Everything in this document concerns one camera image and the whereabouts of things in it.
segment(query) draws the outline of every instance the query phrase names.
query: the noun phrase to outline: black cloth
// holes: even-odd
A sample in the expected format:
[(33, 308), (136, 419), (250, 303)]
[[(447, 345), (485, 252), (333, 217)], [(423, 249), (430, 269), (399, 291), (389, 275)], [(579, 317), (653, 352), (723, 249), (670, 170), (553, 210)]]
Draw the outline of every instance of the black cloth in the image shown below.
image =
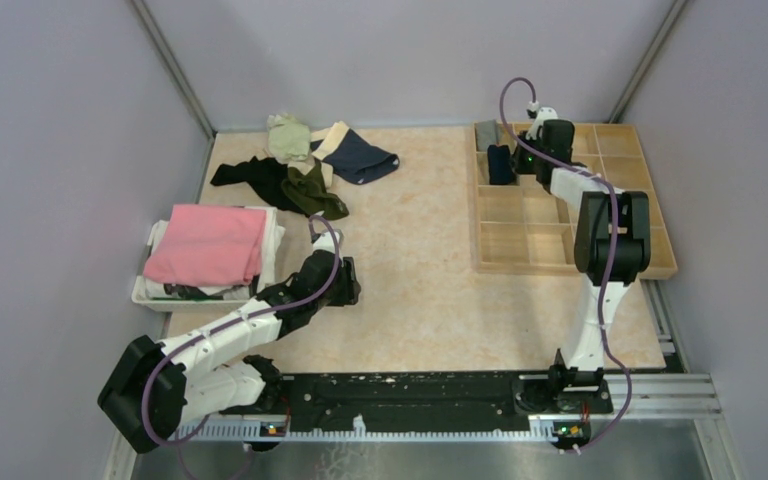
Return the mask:
[[(255, 276), (250, 285), (239, 285), (237, 287), (232, 287), (226, 290), (226, 292), (237, 290), (239, 288), (245, 288), (249, 292), (249, 297), (254, 298), (257, 292), (258, 278), (259, 277)], [(163, 291), (166, 292), (166, 294), (170, 297), (181, 300), (225, 300), (224, 292), (220, 292), (215, 295), (208, 295), (198, 287), (189, 287), (186, 285), (164, 283)]]
[(487, 167), (490, 171), (490, 185), (510, 185), (516, 182), (511, 169), (511, 149), (507, 145), (487, 147)]
[(304, 211), (287, 196), (281, 189), (281, 182), (287, 179), (287, 166), (279, 163), (272, 157), (258, 160), (252, 157), (248, 162), (241, 162), (236, 165), (219, 165), (210, 184), (214, 187), (223, 185), (232, 185), (235, 183), (247, 182), (252, 190), (264, 202), (272, 205), (279, 210), (301, 213)]
[[(315, 151), (322, 141), (312, 142)], [(399, 168), (399, 156), (370, 145), (352, 129), (348, 129), (333, 153), (321, 159), (334, 167), (343, 180), (363, 185), (393, 173)]]

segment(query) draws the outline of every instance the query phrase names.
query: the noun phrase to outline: olive green cloth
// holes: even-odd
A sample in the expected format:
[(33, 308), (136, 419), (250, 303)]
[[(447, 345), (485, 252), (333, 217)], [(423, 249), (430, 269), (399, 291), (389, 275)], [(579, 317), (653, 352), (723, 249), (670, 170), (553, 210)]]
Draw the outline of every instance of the olive green cloth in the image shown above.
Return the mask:
[[(298, 169), (298, 171), (302, 172), (302, 175), (304, 175), (313, 170), (317, 161), (318, 160), (313, 157), (308, 157), (307, 160), (303, 162), (293, 160), (292, 162), (287, 163), (287, 168)], [(327, 163), (321, 163), (320, 165), (322, 165), (322, 178), (325, 180), (325, 188), (331, 188), (331, 184), (334, 183), (334, 167)]]
[(281, 190), (307, 215), (325, 212), (322, 216), (326, 220), (339, 220), (349, 215), (349, 209), (340, 197), (326, 191), (322, 163), (318, 160), (306, 174), (295, 168), (287, 169), (287, 179), (281, 181)]

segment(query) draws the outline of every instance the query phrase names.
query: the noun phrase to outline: wooden organizer box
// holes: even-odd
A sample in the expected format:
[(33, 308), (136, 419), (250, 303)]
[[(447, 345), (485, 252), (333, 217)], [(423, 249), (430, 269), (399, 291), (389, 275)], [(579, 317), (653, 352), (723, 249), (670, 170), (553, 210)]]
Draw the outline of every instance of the wooden organizer box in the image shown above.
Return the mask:
[[(516, 123), (519, 133), (529, 123)], [(514, 140), (501, 127), (500, 143), (514, 151)], [(487, 153), (475, 152), (474, 201), (477, 270), (530, 275), (578, 274), (573, 240), (578, 215), (546, 193), (534, 175), (520, 175), (516, 185), (490, 185)], [(637, 132), (631, 125), (575, 124), (573, 161), (587, 165), (614, 186), (649, 195), (652, 257), (640, 278), (667, 279), (676, 273), (675, 256)]]

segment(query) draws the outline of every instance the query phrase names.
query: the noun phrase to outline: folded clothes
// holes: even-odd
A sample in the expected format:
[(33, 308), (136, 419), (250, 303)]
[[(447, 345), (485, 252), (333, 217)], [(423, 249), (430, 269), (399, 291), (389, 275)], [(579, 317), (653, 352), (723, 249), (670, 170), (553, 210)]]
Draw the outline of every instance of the folded clothes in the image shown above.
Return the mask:
[[(277, 211), (274, 207), (245, 207), (266, 212), (266, 223), (263, 229), (261, 245), (260, 275), (255, 277), (250, 285), (219, 285), (219, 286), (190, 286), (178, 284), (163, 284), (142, 278), (145, 296), (154, 299), (183, 299), (183, 300), (248, 300), (257, 292), (276, 283), (276, 254), (284, 237), (284, 227), (278, 225)], [(152, 236), (151, 254), (157, 251), (161, 240), (166, 234), (169, 222), (160, 221)]]
[(281, 182), (281, 189), (306, 215), (323, 212), (326, 220), (339, 220), (349, 215), (349, 209), (340, 197), (325, 190), (322, 162), (319, 160), (307, 174), (290, 168), (287, 179)]
[(264, 202), (280, 210), (304, 214), (304, 210), (293, 203), (281, 190), (281, 182), (287, 178), (287, 165), (271, 157), (258, 160), (252, 157), (248, 162), (236, 165), (219, 165), (210, 184), (215, 187), (248, 182), (252, 190)]
[(399, 157), (372, 146), (343, 122), (311, 134), (314, 158), (334, 167), (334, 173), (355, 185), (377, 180), (399, 168)]
[(213, 205), (175, 205), (143, 275), (177, 285), (248, 285), (261, 271), (266, 212)]
[(490, 145), (487, 148), (487, 168), (490, 185), (510, 185), (516, 181), (511, 168), (511, 149), (507, 145)]
[(266, 120), (269, 130), (269, 154), (282, 162), (304, 160), (310, 153), (310, 128), (289, 114), (270, 115)]

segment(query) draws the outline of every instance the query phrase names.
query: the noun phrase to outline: light green cloth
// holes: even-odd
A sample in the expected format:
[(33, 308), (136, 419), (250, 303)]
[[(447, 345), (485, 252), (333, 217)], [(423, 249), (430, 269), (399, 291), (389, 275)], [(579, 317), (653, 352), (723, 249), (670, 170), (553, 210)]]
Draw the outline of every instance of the light green cloth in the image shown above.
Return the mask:
[(304, 160), (310, 152), (310, 128), (290, 114), (270, 115), (267, 149), (279, 162)]

